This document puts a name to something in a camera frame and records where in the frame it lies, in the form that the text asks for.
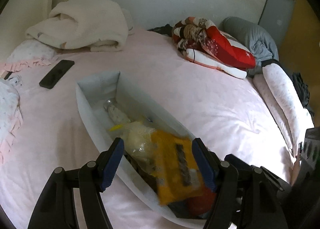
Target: blue gripper pad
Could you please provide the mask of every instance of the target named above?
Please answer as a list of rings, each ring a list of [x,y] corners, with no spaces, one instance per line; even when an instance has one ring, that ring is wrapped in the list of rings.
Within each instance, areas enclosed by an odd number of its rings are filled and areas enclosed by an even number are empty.
[[[102,182],[100,188],[102,191],[106,190],[107,187],[111,186],[113,178],[115,177],[116,171],[120,164],[122,155],[124,153],[124,141],[120,138],[116,138],[110,146],[107,155],[108,162],[102,172]]]
[[[217,185],[215,183],[215,170],[211,167],[209,160],[205,157],[203,150],[200,145],[194,139],[192,142],[192,154],[195,158],[198,168],[201,172],[202,178],[204,180],[204,184],[206,187],[210,188],[212,192],[215,192],[217,189]]]

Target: gray blanket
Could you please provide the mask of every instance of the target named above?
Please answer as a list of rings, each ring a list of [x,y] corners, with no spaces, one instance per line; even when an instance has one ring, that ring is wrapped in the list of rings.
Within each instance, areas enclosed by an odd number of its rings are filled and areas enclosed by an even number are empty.
[[[261,62],[268,59],[279,60],[276,43],[261,26],[239,17],[227,17],[223,21],[224,31],[246,46],[256,58],[256,67],[249,75],[262,73]]]

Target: dark garment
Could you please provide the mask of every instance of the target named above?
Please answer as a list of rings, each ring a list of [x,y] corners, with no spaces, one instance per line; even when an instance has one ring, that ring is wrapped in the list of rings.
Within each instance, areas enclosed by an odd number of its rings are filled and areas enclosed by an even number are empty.
[[[275,59],[269,59],[269,60],[265,60],[265,61],[261,62],[262,67],[264,67],[266,65],[270,65],[270,64],[279,65],[282,68],[282,70],[287,74],[287,76],[289,76],[289,78],[291,79],[293,86],[297,92],[297,95],[299,97],[299,100],[300,100],[302,106],[309,111],[311,118],[312,118],[312,122],[313,122],[313,124],[315,124],[315,122],[314,122],[315,112],[313,111],[313,109],[309,105],[310,92],[308,90],[308,85],[303,82],[301,74],[290,72],[288,69],[284,68],[281,65],[281,63],[279,63],[278,60],[275,60]]]
[[[164,36],[172,37],[172,26],[170,26],[169,24],[167,24],[165,26],[149,29],[148,31],[152,31],[152,32],[156,32],[161,35],[164,35]]]

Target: pink bed sheet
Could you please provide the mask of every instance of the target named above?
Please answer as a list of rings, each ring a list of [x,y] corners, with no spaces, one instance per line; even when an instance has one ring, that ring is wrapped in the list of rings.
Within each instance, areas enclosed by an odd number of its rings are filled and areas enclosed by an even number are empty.
[[[52,90],[39,81],[56,64],[19,72],[24,123],[0,166],[0,204],[17,229],[27,228],[36,201],[55,167],[79,168],[98,151],[78,113],[76,81],[104,70],[120,70],[201,137],[220,158],[233,153],[287,181],[293,163],[286,143],[250,79],[185,61],[172,41],[137,30],[123,51],[60,56],[75,65]],[[114,228],[182,228],[140,201],[116,176],[102,199]],[[80,226],[84,218],[78,212]]]

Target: cream blanket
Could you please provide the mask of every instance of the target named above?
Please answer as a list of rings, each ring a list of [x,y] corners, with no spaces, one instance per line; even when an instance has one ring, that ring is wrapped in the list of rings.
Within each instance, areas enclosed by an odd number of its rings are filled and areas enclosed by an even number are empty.
[[[61,49],[119,51],[128,27],[120,6],[111,0],[69,0],[59,3],[49,19],[28,28],[26,36]]]

